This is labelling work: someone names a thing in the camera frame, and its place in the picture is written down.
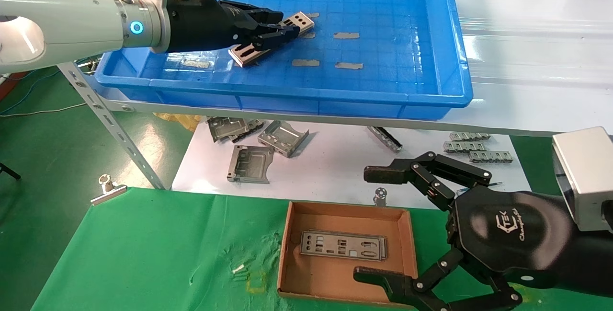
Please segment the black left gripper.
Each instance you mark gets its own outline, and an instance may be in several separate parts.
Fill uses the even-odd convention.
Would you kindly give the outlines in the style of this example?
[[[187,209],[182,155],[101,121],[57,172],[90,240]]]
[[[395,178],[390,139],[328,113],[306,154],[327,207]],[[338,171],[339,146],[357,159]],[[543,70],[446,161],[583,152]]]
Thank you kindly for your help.
[[[169,19],[165,53],[212,51],[252,46],[276,49],[298,38],[299,27],[278,23],[284,12],[230,0],[167,0]]]

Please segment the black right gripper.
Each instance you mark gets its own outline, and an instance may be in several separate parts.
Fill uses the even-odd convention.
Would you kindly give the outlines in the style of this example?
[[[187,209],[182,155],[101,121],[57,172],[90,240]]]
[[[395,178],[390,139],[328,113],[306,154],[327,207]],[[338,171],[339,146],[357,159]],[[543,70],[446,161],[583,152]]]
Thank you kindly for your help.
[[[411,184],[441,211],[451,248],[418,278],[392,270],[354,268],[354,280],[382,287],[392,303],[419,311],[511,311],[523,298],[510,283],[611,297],[612,235],[580,231],[560,196],[499,192],[486,187],[492,174],[428,151],[387,165],[368,165],[370,184]],[[473,188],[455,199],[441,179]],[[462,267],[492,293],[444,302],[433,289]]]

